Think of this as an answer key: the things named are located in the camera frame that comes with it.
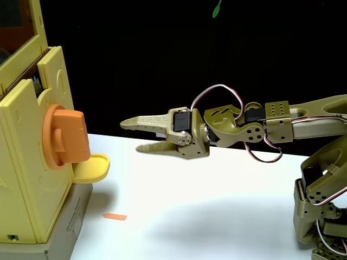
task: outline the orange knob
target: orange knob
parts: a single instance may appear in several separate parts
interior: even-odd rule
[[[42,145],[46,162],[54,170],[87,161],[91,152],[83,113],[52,105],[44,117]]]

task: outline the cardboard box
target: cardboard box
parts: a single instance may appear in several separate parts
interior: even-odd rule
[[[0,243],[0,260],[69,260],[80,234],[92,184],[73,184],[46,244]]]

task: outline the green object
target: green object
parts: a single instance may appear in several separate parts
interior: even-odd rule
[[[221,2],[222,2],[222,0],[219,1],[219,3],[218,3],[218,5],[216,6],[215,10],[213,10],[213,14],[212,14],[212,17],[213,17],[213,18],[216,18],[216,16],[218,15],[219,9],[221,8]]]

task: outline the white table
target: white table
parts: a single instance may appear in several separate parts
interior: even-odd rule
[[[293,227],[294,181],[306,157],[285,154],[264,164],[246,151],[211,147],[209,157],[184,160],[135,151],[148,140],[89,141],[111,167],[93,185],[71,260],[311,259],[316,246],[298,243]]]

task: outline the metal bracket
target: metal bracket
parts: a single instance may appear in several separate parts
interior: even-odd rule
[[[205,111],[206,124],[217,135],[219,140],[215,142],[218,147],[229,147],[238,141],[260,142],[264,138],[264,128],[260,123],[249,123],[237,127],[234,113],[239,109],[233,105],[217,107]]]
[[[265,104],[267,134],[271,142],[292,142],[293,126],[288,101]]]

